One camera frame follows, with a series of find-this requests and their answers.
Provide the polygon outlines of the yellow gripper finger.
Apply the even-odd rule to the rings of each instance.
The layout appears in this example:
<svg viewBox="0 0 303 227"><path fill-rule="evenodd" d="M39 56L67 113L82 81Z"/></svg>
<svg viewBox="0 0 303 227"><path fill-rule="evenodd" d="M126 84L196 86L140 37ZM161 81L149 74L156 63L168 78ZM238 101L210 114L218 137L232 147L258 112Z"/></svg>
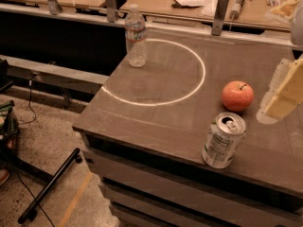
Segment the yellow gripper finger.
<svg viewBox="0 0 303 227"><path fill-rule="evenodd" d="M257 121L262 124L275 124L293 110L293 103L278 93L278 89L286 82L290 72L290 60L282 59L271 78L269 90L259 104L256 115Z"/></svg>
<svg viewBox="0 0 303 227"><path fill-rule="evenodd" d="M278 93L292 101L293 110L303 102L303 59L292 61L286 82Z"/></svg>

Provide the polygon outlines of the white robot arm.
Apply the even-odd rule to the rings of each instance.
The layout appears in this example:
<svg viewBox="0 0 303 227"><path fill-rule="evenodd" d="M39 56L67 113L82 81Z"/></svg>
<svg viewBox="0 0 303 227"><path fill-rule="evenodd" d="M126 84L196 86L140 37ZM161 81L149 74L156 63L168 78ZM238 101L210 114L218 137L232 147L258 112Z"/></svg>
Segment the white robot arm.
<svg viewBox="0 0 303 227"><path fill-rule="evenodd" d="M303 1L284 2L274 8L274 13L288 9L291 17L291 42L303 45ZM275 124L290 114L303 102L303 59L289 61L283 59L276 67L269 84L269 91L260 102L257 121L262 124Z"/></svg>

